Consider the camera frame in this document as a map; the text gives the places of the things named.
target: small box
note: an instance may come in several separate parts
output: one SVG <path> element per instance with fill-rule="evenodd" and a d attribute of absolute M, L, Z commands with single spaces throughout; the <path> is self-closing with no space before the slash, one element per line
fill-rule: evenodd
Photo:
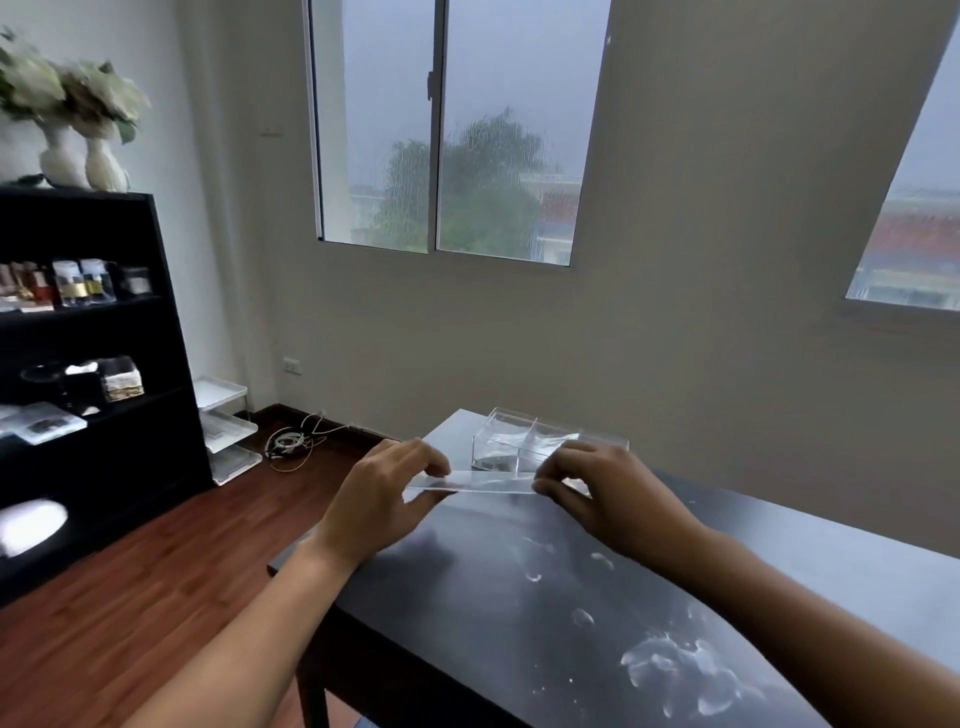
<path fill-rule="evenodd" d="M 497 407 L 473 436 L 473 468 L 499 473 L 534 473 L 567 440 L 630 447 L 630 442 L 622 437 Z"/>

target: shelf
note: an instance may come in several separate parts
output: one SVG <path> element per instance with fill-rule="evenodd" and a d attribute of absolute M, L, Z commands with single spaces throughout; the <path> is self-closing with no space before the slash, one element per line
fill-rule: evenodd
<path fill-rule="evenodd" d="M 49 448 L 55 443 L 62 442 L 64 440 L 69 440 L 70 438 L 77 437 L 84 432 L 88 432 L 91 428 L 98 427 L 103 423 L 116 420 L 120 417 L 125 417 L 131 412 L 142 409 L 143 407 L 149 407 L 150 405 L 158 402 L 160 400 L 166 400 L 169 397 L 174 397 L 178 394 L 183 394 L 187 391 L 186 387 L 179 387 L 177 389 L 170 390 L 169 392 L 164 392 L 157 395 L 142 395 L 141 397 L 134 398 L 132 400 L 120 401 L 114 404 L 109 410 L 99 415 L 91 415 L 89 417 L 84 417 L 86 420 L 86 427 L 76 432 L 71 432 L 68 435 L 63 437 L 58 437 L 56 440 L 50 440 L 49 442 L 42 443 L 41 445 L 31 445 L 30 443 L 24 442 L 16 435 L 5 435 L 0 438 L 0 461 L 5 460 L 9 457 L 17 455 L 21 452 L 28 452 L 32 450 L 40 450 L 43 448 Z"/>
<path fill-rule="evenodd" d="M 209 412 L 228 402 L 244 398 L 247 395 L 247 387 L 215 376 L 201 376 L 194 379 L 193 392 L 197 398 L 197 408 L 201 412 Z"/>
<path fill-rule="evenodd" d="M 52 311 L 38 311 L 37 313 L 5 311 L 4 313 L 0 313 L 0 331 L 28 327 L 33 324 L 68 321 L 85 316 L 97 316 L 108 311 L 124 310 L 136 306 L 156 305 L 160 301 L 164 301 L 162 296 L 144 296 L 143 298 L 118 301 L 116 303 L 97 303 L 79 308 L 55 308 Z"/>
<path fill-rule="evenodd" d="M 215 455 L 209 455 L 210 469 L 213 471 L 213 482 L 217 485 L 226 485 L 233 478 L 238 477 L 259 465 L 263 455 L 243 449 L 239 445 L 231 445 Z"/>
<path fill-rule="evenodd" d="M 255 435 L 257 431 L 254 423 L 225 415 L 223 412 L 201 412 L 200 424 L 204 428 L 206 449 L 214 455 Z"/>

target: glass jar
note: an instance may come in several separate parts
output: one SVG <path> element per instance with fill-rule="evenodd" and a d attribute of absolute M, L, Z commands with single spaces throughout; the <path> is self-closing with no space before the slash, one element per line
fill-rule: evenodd
<path fill-rule="evenodd" d="M 55 260 L 54 278 L 60 291 L 60 302 L 67 308 L 88 305 L 90 294 L 76 260 Z"/>
<path fill-rule="evenodd" d="M 100 258 L 85 258 L 80 261 L 84 273 L 86 290 L 91 303 L 113 303 L 117 300 L 113 292 L 113 281 L 107 272 L 107 264 Z"/>
<path fill-rule="evenodd" d="M 123 274 L 123 287 L 134 298 L 152 296 L 154 287 L 150 283 L 150 269 L 142 265 L 125 265 L 120 268 Z"/>

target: white tray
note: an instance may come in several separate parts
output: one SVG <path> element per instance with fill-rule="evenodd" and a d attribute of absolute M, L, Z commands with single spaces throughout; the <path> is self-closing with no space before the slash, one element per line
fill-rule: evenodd
<path fill-rule="evenodd" d="M 236 445 L 257 431 L 254 423 L 225 415 L 223 412 L 201 412 L 200 424 L 204 427 L 206 448 L 214 454 Z"/>
<path fill-rule="evenodd" d="M 193 380 L 193 393 L 201 412 L 216 409 L 227 402 L 239 400 L 247 395 L 247 387 L 223 381 L 215 376 L 201 376 Z"/>
<path fill-rule="evenodd" d="M 226 485 L 237 477 L 260 464 L 263 455 L 250 452 L 239 445 L 231 445 L 215 455 L 207 456 L 210 460 L 210 469 L 213 471 L 213 482 L 217 485 Z"/>

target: window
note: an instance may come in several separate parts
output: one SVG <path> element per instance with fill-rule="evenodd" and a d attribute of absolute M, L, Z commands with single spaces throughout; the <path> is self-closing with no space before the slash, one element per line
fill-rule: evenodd
<path fill-rule="evenodd" d="M 959 85 L 954 31 L 848 298 L 960 311 Z"/>
<path fill-rule="evenodd" d="M 310 0 L 321 238 L 569 265 L 610 0 Z"/>

